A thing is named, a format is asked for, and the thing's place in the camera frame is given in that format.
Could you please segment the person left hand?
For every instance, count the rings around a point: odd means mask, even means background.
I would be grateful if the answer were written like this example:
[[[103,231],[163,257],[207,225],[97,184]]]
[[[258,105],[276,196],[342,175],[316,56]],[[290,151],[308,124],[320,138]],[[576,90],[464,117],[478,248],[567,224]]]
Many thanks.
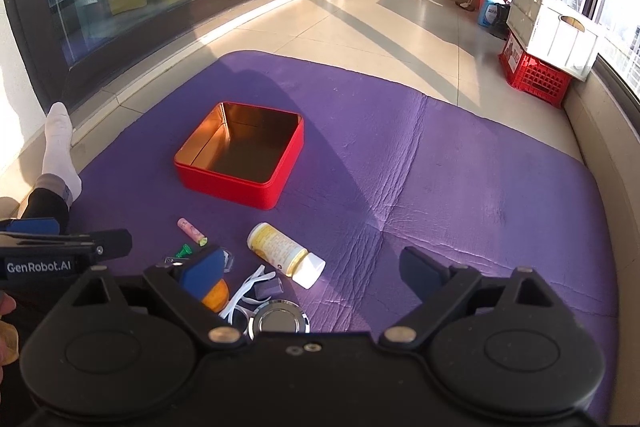
[[[16,303],[12,297],[2,291],[0,315],[4,317],[16,308]],[[18,340],[17,329],[5,321],[1,321],[1,368],[14,363],[20,356],[20,340]]]

